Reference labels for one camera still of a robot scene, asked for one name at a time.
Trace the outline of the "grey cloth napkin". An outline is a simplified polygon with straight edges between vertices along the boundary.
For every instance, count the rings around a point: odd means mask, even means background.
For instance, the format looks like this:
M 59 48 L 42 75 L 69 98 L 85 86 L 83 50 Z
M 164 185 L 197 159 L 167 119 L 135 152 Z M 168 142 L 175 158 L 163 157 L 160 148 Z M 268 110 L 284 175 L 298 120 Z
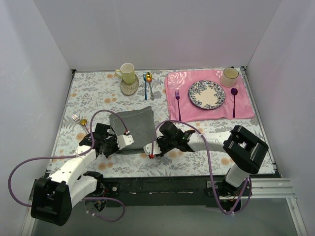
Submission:
M 140 110 L 117 113 L 127 125 L 134 143 L 117 152 L 121 155 L 144 153 L 143 147 L 152 141 L 155 130 L 154 112 L 151 106 Z

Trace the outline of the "purple fork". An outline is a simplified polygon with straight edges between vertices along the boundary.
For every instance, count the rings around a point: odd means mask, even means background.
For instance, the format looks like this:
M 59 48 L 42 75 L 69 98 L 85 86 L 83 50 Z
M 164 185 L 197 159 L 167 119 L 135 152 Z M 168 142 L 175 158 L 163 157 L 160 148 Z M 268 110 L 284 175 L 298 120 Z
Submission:
M 180 101 L 180 93 L 179 93 L 179 90 L 178 90 L 178 89 L 175 90 L 175 98 L 176 98 L 177 104 L 178 104 L 179 121 L 181 121 L 182 118 L 181 118 L 180 102 L 179 102 L 179 101 Z

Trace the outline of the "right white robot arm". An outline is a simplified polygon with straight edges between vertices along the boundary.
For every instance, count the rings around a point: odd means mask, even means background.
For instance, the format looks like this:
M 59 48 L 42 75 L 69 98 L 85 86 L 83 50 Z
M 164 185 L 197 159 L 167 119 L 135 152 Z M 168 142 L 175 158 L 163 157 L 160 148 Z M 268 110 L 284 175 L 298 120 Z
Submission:
M 241 189 L 249 175 L 259 172 L 269 146 L 245 127 L 236 125 L 231 131 L 206 133 L 196 130 L 182 131 L 171 121 L 159 128 L 161 133 L 144 150 L 150 158 L 164 156 L 173 149 L 182 152 L 224 152 L 234 161 L 223 181 L 215 184 L 221 196 L 232 196 Z

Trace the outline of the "yellow-green mug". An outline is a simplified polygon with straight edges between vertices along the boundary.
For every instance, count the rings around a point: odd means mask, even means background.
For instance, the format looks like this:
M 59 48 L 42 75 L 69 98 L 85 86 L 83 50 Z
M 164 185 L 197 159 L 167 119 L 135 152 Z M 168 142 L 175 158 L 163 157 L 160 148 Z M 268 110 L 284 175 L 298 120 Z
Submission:
M 135 80 L 135 68 L 131 63 L 124 63 L 120 69 L 115 71 L 115 74 L 121 78 L 126 84 L 131 85 Z

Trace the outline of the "cream mug dark rim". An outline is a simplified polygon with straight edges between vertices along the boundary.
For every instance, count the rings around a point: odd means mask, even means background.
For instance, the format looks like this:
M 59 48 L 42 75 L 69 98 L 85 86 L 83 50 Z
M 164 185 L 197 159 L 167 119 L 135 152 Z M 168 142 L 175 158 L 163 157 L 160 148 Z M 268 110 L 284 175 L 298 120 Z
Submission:
M 227 88 L 234 86 L 239 77 L 239 72 L 233 66 L 225 68 L 220 78 L 220 83 Z

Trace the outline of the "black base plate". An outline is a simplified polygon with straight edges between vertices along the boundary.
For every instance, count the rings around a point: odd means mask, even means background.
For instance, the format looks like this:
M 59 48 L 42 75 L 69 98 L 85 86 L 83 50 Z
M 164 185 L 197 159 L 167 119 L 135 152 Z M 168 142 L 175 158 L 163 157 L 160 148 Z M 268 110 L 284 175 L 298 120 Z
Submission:
M 127 207 L 217 207 L 209 176 L 103 178 L 96 192 Z

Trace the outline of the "pink floral placemat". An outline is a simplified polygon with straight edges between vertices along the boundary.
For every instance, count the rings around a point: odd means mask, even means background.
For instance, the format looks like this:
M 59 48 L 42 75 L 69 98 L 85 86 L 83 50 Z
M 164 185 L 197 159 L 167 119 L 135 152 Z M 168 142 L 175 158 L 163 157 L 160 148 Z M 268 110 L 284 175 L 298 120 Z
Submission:
M 165 78 L 171 119 L 184 122 L 213 119 L 251 119 L 254 111 L 241 75 L 231 88 L 220 83 L 223 71 L 217 69 L 174 71 Z

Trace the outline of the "round woven coaster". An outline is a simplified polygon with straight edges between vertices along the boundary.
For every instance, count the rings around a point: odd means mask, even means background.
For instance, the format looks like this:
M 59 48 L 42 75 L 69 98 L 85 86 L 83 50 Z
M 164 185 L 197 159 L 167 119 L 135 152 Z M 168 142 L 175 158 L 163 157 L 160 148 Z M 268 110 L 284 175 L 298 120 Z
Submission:
M 120 89 L 121 92 L 126 96 L 131 96 L 137 92 L 139 88 L 139 80 L 137 75 L 134 77 L 134 82 L 132 84 L 127 84 L 124 80 L 121 80 Z

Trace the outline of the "gold bowl spoon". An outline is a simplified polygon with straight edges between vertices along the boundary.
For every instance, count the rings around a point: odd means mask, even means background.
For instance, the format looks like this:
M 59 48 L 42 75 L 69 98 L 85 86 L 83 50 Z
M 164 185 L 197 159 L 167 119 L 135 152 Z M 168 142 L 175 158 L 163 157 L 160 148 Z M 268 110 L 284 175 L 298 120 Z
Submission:
M 152 82 L 153 78 L 152 78 L 152 75 L 150 72 L 147 72 L 146 73 L 146 81 L 149 83 L 149 87 L 150 87 L 150 99 L 151 100 L 154 100 L 155 99 L 155 96 L 154 96 L 154 93 L 152 91 L 152 86 L 151 86 L 151 82 Z

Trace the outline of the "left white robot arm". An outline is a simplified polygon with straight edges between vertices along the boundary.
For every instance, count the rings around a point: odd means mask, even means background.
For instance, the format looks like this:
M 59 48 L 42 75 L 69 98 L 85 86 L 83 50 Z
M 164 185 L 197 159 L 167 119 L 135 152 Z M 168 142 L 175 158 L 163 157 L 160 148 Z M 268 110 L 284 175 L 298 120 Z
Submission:
M 84 197 L 104 197 L 108 189 L 103 175 L 86 168 L 100 154 L 108 157 L 118 150 L 113 128 L 97 123 L 94 132 L 80 142 L 78 157 L 67 160 L 55 173 L 35 182 L 31 216 L 62 226 L 68 221 L 72 208 Z

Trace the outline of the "blue floral plate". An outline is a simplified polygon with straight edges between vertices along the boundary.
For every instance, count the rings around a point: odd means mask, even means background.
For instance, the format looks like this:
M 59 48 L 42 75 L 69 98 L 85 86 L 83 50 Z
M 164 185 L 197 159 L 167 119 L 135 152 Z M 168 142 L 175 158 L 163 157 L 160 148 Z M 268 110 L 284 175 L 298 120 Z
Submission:
M 188 90 L 188 96 L 192 104 L 204 110 L 216 109 L 225 101 L 223 88 L 209 80 L 194 82 Z

